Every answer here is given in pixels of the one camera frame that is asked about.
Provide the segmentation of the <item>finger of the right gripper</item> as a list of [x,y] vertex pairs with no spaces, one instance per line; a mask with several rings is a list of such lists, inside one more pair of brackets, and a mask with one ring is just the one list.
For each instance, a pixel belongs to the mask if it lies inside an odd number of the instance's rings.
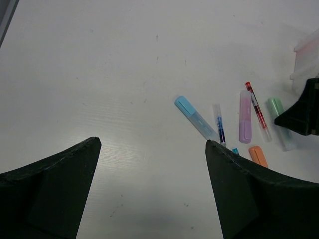
[[319,79],[308,79],[297,102],[276,117],[274,123],[300,135],[318,135]]

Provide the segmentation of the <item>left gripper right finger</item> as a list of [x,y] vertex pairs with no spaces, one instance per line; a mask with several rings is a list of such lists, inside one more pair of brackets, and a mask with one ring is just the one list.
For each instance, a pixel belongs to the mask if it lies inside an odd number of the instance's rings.
[[216,141],[205,155],[225,239],[316,239],[319,186],[275,172]]

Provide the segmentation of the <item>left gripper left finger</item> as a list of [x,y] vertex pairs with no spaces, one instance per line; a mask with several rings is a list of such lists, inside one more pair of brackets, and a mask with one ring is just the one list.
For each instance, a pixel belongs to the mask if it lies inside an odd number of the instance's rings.
[[101,142],[90,137],[60,153],[0,175],[2,239],[74,239]]

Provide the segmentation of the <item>green highlighter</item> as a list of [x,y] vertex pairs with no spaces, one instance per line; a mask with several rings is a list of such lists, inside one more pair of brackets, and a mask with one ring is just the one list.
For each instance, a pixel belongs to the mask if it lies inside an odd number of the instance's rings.
[[275,125],[275,119],[284,112],[281,100],[277,97],[270,97],[267,100],[267,106],[270,112],[272,123],[274,125],[274,129],[277,132],[284,151],[294,150],[296,148],[296,144],[292,137],[291,131],[284,127]]

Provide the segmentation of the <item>red pen refill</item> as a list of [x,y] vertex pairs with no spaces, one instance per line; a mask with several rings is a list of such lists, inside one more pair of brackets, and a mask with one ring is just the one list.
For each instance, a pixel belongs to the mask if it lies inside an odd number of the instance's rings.
[[271,138],[268,126],[266,124],[266,121],[264,119],[264,116],[262,114],[262,111],[260,109],[259,103],[258,103],[258,101],[256,99],[254,90],[253,90],[253,88],[251,86],[251,83],[250,82],[246,82],[245,86],[246,86],[246,89],[251,94],[252,105],[253,105],[253,108],[255,110],[256,116],[258,118],[259,126],[260,126],[260,129],[261,129],[261,133],[263,135],[263,138],[264,138],[265,142],[270,142],[272,140],[272,138]]

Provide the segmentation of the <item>orange highlighter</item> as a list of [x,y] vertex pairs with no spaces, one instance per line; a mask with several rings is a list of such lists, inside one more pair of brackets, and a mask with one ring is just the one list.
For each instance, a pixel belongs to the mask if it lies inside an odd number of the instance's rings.
[[252,146],[249,148],[249,154],[252,158],[252,161],[255,162],[256,164],[259,164],[263,167],[268,168],[268,164],[266,161],[266,158],[264,156],[264,153],[259,146]]

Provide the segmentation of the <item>light blue pen refill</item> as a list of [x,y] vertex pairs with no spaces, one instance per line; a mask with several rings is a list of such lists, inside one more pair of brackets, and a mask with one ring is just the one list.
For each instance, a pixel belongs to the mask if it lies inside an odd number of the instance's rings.
[[237,148],[233,148],[232,151],[233,151],[236,155],[240,155]]

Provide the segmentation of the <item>purple pink highlighter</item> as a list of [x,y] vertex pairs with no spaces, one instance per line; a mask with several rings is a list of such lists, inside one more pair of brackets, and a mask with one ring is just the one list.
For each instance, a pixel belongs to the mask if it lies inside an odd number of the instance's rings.
[[240,92],[239,141],[248,144],[251,140],[251,93],[247,90],[243,90]]

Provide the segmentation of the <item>dark blue pen refill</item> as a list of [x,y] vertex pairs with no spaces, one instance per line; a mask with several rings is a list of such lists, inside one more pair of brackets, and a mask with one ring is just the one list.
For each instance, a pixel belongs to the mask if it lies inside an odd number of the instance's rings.
[[213,105],[213,113],[214,113],[215,122],[218,128],[220,144],[226,147],[226,139],[224,134],[220,104]]

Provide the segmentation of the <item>blue highlighter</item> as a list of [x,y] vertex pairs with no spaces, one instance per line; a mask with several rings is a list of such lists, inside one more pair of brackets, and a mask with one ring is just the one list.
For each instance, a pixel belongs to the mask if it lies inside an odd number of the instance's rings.
[[206,140],[217,141],[219,135],[208,124],[208,122],[197,112],[194,106],[184,96],[175,99],[174,104],[185,115],[185,117],[193,124]]

